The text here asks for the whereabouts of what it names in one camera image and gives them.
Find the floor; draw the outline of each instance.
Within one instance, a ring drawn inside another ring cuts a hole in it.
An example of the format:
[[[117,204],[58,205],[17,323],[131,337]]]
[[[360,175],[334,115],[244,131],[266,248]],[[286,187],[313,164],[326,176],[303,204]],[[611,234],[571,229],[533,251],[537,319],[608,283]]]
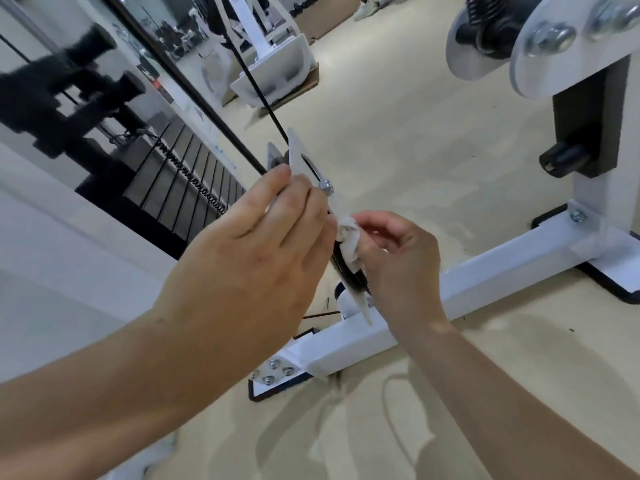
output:
[[[277,115],[352,210],[391,209],[440,242],[443,268],[526,231],[566,201],[537,156],[554,142],[549,101],[500,70],[467,84],[444,62],[462,0],[396,0],[313,46],[317,88]],[[225,119],[252,151],[280,145],[235,101]],[[245,184],[256,174],[226,142]],[[319,287],[326,307],[335,277]],[[640,472],[640,315],[569,271],[455,322],[496,363]],[[246,381],[180,430],[151,480],[487,479],[438,396],[396,347],[259,404]]]

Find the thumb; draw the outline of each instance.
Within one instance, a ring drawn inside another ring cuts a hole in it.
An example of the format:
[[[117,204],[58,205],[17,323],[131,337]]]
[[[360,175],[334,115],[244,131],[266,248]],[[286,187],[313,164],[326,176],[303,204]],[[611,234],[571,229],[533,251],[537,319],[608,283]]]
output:
[[[360,230],[360,240],[356,249],[358,258],[365,267],[365,270],[371,271],[382,264],[386,259],[387,253],[375,243],[371,236],[364,230]]]

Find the bolt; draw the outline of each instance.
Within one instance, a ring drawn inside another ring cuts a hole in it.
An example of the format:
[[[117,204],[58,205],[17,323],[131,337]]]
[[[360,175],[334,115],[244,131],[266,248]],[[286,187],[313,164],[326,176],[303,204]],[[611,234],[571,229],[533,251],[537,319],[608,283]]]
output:
[[[638,23],[640,23],[640,3],[612,0],[598,10],[589,35],[597,41],[608,35],[634,29]]]
[[[543,22],[527,40],[525,53],[530,57],[561,54],[569,50],[576,37],[578,32],[574,27],[564,23],[552,25],[549,22]]]
[[[584,213],[580,210],[574,210],[571,214],[569,214],[569,216],[571,217],[571,220],[573,222],[578,222],[578,224],[584,222],[587,219],[587,216],[584,215]]]
[[[327,197],[331,197],[335,192],[335,190],[333,190],[333,185],[329,180],[323,180],[320,182],[320,190],[322,190]]]

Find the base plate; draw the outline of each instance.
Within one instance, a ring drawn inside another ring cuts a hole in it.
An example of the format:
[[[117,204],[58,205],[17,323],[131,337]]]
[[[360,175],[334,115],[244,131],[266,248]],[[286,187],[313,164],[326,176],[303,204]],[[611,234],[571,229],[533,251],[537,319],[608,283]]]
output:
[[[309,333],[317,333],[317,332],[319,332],[318,329],[312,328],[310,330],[307,330],[306,332],[301,333],[300,335],[293,337],[293,339],[297,340],[300,337],[304,337]],[[264,401],[265,399],[271,397],[272,395],[276,395],[277,393],[282,392],[286,389],[289,389],[290,387],[293,387],[298,384],[302,384],[302,382],[308,381],[312,377],[313,376],[308,372],[299,371],[298,373],[292,375],[285,382],[279,382],[278,384],[273,386],[265,386],[260,382],[252,381],[251,379],[249,379],[249,400],[253,401],[254,403],[259,403],[260,401]]]
[[[536,217],[531,228],[535,229],[542,222],[566,210],[567,205],[564,204]],[[640,305],[640,235],[631,232],[628,244],[619,253],[613,252],[592,259],[576,268],[625,303]]]

